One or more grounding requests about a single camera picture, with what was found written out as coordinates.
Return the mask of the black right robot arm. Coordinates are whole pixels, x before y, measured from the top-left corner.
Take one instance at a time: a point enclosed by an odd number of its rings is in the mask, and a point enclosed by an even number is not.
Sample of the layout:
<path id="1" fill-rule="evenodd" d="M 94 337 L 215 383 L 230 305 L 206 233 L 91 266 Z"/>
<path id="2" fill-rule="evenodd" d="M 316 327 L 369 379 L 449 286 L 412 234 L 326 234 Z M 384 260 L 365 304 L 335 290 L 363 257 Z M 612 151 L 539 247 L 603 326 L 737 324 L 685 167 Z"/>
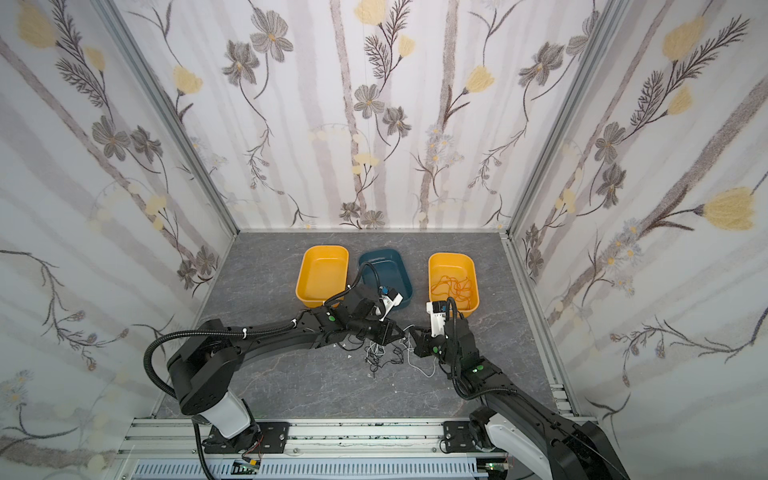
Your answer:
<path id="1" fill-rule="evenodd" d="M 437 359 L 456 394 L 478 400 L 475 442 L 497 448 L 540 479 L 627 479 L 629 474 L 605 432 L 547 408 L 483 356 L 468 320 L 453 298 L 429 302 L 431 329 L 413 328 L 415 353 Z"/>

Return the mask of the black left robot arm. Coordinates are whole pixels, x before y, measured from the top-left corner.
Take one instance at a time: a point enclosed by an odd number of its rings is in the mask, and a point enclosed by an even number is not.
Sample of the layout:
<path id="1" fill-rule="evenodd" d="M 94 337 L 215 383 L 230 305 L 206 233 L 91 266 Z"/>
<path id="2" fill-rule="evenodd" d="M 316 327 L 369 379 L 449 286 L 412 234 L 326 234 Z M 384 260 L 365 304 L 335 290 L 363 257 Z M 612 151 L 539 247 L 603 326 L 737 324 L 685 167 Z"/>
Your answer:
<path id="1" fill-rule="evenodd" d="M 210 425 L 216 452 L 245 453 L 265 435 L 247 403 L 230 388 L 234 374 L 246 363 L 294 350 L 320 349 L 349 337 L 385 346 L 403 338 L 389 319 L 402 294 L 359 278 L 339 293 L 306 308 L 289 321 L 236 329 L 218 319 L 196 329 L 179 330 L 153 340 L 145 349 L 143 368 L 148 379 L 174 398 L 190 417 L 198 461 L 205 478 L 208 466 L 200 426 Z"/>

